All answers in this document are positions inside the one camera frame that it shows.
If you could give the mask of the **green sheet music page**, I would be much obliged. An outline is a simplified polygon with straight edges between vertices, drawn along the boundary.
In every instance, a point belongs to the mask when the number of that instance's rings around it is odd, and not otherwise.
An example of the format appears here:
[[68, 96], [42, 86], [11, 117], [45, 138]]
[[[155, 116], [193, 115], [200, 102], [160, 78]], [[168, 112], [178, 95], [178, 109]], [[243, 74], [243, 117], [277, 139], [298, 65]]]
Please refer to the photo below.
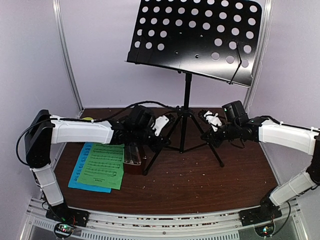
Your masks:
[[80, 184], [120, 190], [124, 175], [125, 146], [87, 143], [89, 148], [81, 173]]

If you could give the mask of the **black music stand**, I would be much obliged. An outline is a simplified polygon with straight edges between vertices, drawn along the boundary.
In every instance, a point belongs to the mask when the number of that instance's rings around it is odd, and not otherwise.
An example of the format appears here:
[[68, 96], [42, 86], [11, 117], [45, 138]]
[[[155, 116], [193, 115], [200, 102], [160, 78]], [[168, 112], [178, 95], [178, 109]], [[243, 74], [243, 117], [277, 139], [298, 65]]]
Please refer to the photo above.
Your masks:
[[250, 87], [263, 10], [253, 0], [142, 0], [127, 62], [185, 74], [180, 146], [185, 152], [193, 75]]

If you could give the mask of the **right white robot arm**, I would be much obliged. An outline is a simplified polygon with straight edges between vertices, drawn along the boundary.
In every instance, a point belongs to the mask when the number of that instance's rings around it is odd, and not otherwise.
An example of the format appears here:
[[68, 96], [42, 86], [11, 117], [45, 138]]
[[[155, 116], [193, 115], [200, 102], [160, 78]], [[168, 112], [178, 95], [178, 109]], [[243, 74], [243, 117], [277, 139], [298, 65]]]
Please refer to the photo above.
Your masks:
[[201, 110], [199, 117], [210, 128], [201, 139], [218, 148], [224, 141], [276, 144], [301, 151], [312, 157], [310, 165], [286, 183], [269, 191], [256, 210], [259, 220], [268, 220], [278, 206], [320, 185], [320, 130], [285, 124], [269, 115], [249, 118], [241, 101], [222, 106], [226, 123], [218, 113]]

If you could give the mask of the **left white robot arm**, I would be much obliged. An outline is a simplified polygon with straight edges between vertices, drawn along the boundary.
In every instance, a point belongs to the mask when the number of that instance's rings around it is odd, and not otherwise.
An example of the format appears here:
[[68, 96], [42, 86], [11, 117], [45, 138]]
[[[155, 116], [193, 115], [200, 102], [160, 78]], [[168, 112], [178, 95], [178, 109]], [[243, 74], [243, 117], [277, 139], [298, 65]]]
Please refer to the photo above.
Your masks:
[[22, 164], [33, 172], [48, 203], [48, 210], [61, 222], [67, 222], [72, 218], [73, 211], [68, 207], [51, 167], [52, 144], [136, 144], [148, 146], [156, 152], [170, 143], [161, 132], [171, 120], [172, 115], [155, 117], [151, 109], [142, 105], [134, 106], [123, 120], [65, 118], [51, 115], [43, 109], [18, 138], [24, 140], [25, 160]]

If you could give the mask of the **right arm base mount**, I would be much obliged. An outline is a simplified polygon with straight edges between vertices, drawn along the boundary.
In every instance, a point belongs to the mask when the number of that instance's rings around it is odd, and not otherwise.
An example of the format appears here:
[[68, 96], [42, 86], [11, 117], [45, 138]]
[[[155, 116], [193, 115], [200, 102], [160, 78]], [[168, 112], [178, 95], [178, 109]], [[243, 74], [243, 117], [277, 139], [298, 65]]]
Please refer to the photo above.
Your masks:
[[241, 210], [239, 218], [243, 227], [254, 227], [255, 233], [262, 238], [271, 237], [276, 232], [275, 219], [282, 217], [279, 209], [267, 213], [261, 207]]

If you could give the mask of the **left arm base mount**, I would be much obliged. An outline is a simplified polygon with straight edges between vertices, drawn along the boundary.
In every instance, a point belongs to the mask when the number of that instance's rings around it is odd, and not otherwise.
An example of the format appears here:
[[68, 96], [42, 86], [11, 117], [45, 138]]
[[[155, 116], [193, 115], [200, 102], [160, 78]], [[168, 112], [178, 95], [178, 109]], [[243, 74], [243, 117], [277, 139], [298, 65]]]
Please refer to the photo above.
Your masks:
[[53, 227], [53, 233], [59, 239], [69, 238], [77, 227], [86, 227], [89, 220], [89, 212], [85, 210], [70, 209], [69, 216], [59, 216], [52, 210], [47, 210], [45, 217], [57, 223]]

